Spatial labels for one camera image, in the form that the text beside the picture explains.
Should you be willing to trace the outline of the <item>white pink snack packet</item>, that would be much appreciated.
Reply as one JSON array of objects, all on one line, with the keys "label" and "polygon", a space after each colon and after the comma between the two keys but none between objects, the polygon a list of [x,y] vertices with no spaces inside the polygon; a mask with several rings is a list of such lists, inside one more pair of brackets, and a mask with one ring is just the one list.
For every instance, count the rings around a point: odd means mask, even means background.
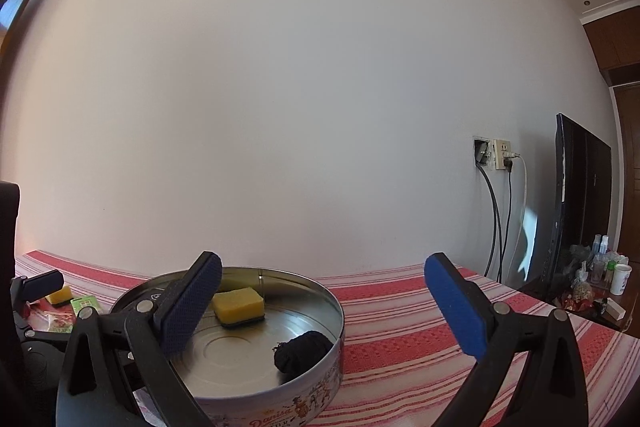
[{"label": "white pink snack packet", "polygon": [[36,331],[70,334],[75,324],[75,315],[70,312],[32,310],[28,323]]}]

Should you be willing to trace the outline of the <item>small yellow sponge piece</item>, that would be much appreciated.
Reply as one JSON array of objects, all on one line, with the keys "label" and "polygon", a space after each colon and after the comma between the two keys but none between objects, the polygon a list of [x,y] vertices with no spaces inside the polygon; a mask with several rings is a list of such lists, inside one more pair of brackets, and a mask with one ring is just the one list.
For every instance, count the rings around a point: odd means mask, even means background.
[{"label": "small yellow sponge piece", "polygon": [[49,305],[55,308],[66,306],[72,299],[73,293],[68,285],[64,285],[58,291],[53,291],[53,293],[46,296],[46,300]]}]

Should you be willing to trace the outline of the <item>green tissue pack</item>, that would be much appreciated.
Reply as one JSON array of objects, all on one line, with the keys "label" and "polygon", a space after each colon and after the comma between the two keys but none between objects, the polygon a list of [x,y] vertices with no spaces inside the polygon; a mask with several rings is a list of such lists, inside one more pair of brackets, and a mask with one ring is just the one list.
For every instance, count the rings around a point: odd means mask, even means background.
[{"label": "green tissue pack", "polygon": [[98,313],[101,312],[101,306],[98,299],[91,295],[74,298],[70,300],[70,305],[72,306],[73,312],[76,317],[78,317],[80,311],[85,308],[92,308]]}]

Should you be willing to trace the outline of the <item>black knotted cloth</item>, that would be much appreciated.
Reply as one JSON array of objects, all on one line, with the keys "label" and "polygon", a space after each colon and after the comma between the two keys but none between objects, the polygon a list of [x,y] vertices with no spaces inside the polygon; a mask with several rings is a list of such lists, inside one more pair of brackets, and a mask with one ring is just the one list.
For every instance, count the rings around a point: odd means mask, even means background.
[{"label": "black knotted cloth", "polygon": [[308,331],[273,348],[273,363],[288,376],[299,376],[317,365],[333,348],[326,335]]}]

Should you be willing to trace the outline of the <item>black box with badge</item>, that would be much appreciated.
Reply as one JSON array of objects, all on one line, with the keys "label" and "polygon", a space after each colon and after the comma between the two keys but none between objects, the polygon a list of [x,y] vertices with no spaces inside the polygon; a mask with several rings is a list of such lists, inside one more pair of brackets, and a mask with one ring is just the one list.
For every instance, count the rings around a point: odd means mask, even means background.
[{"label": "black box with badge", "polygon": [[138,302],[142,300],[151,300],[152,303],[157,303],[157,300],[162,297],[163,292],[163,288],[160,287],[143,287],[140,285],[135,288],[131,288],[117,299],[111,309],[111,312],[118,313],[134,309]]}]

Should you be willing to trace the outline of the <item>blue round cookie tin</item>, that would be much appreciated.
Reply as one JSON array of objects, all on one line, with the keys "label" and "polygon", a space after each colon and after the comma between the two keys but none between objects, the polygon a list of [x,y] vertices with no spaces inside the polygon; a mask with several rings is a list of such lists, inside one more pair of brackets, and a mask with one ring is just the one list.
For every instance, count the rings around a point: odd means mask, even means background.
[{"label": "blue round cookie tin", "polygon": [[244,287],[264,299],[262,319],[226,327],[207,310],[172,368],[215,426],[306,425],[341,386],[343,308],[307,277],[224,268],[221,291]]}]

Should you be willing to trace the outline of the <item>red striped tablecloth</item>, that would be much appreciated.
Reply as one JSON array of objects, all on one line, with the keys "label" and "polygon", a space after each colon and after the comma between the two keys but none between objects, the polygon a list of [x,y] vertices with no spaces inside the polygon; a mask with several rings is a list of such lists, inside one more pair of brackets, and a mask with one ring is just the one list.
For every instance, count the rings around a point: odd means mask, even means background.
[{"label": "red striped tablecloth", "polygon": [[[93,295],[107,311],[127,289],[149,279],[32,251],[17,275],[59,269],[74,296]],[[549,305],[460,267],[491,301],[547,315]],[[425,287],[422,265],[323,277],[346,312],[344,376],[331,404],[309,426],[431,426],[459,390],[474,359],[464,355]],[[570,318],[582,355],[589,426],[605,426],[639,378],[639,339]],[[506,411],[526,355],[517,355],[482,426]]]}]

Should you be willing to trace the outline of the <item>white paper cup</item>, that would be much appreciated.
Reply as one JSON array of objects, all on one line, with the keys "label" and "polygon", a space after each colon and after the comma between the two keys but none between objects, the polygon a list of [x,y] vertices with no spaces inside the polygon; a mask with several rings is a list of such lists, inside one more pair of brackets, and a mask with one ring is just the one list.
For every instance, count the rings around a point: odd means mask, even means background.
[{"label": "white paper cup", "polygon": [[610,286],[610,293],[612,295],[614,296],[623,295],[626,289],[631,271],[632,271],[632,268],[630,265],[623,265],[623,263],[616,263],[613,271],[612,283]]}]

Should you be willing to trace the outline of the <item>black monitor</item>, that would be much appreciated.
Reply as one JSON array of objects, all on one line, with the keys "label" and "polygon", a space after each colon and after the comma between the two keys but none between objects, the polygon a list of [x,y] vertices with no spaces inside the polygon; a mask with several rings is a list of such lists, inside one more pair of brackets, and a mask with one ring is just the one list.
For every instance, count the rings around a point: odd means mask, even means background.
[{"label": "black monitor", "polygon": [[556,115],[556,191],[551,243],[542,280],[562,288],[580,261],[576,251],[608,233],[612,198],[612,150],[564,114]]}]

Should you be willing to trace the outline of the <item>brown wooden cabinet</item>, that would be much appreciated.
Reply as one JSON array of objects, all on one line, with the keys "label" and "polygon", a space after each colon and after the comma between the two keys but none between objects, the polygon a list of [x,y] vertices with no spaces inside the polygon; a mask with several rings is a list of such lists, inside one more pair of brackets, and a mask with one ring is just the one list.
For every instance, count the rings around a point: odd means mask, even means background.
[{"label": "brown wooden cabinet", "polygon": [[585,24],[603,78],[613,90],[622,137],[623,213],[618,250],[639,261],[639,8]]}]

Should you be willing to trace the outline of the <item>wall power socket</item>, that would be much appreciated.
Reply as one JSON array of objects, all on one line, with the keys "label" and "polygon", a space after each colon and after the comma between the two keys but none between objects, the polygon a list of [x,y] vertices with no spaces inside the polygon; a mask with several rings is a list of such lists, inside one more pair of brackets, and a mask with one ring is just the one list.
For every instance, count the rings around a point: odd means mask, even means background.
[{"label": "wall power socket", "polygon": [[518,158],[511,142],[499,139],[487,139],[476,136],[473,140],[474,160],[476,165],[494,170],[510,170],[512,161]]}]

